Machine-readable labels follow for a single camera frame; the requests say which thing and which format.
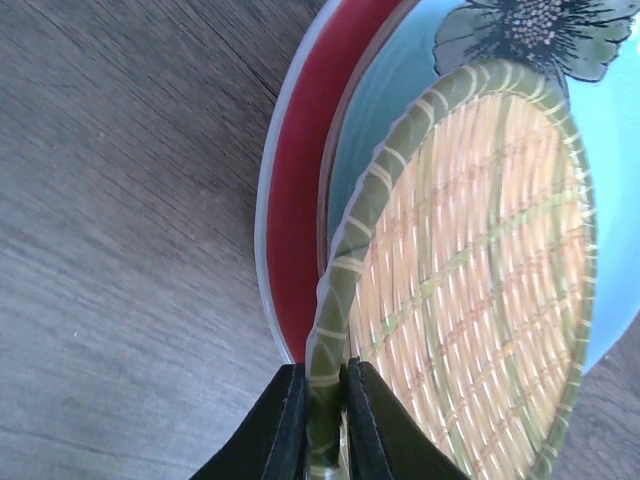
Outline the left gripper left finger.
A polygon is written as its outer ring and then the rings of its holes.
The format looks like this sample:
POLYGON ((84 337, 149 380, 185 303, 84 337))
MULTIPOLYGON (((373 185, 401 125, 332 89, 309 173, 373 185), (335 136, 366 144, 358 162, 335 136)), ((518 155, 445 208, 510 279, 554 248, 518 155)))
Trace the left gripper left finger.
POLYGON ((192 479, 304 478, 305 408, 304 366, 281 366, 234 434, 192 479))

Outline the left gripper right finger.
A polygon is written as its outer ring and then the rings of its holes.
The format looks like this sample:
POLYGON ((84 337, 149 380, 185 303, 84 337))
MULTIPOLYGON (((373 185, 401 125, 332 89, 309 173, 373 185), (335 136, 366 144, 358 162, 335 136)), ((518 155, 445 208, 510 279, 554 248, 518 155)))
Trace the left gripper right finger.
POLYGON ((353 358, 346 369, 350 475, 362 480, 465 479, 419 429, 368 362, 353 358))

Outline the woven bamboo plate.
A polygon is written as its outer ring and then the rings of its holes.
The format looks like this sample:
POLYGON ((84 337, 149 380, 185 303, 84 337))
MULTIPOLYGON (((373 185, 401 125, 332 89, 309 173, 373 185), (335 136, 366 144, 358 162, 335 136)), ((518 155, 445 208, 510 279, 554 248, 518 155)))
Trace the woven bamboo plate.
POLYGON ((318 283, 309 477, 347 475, 357 357, 463 476, 548 478, 591 338, 596 237, 580 133, 542 75, 484 60, 418 97, 358 179, 318 283))

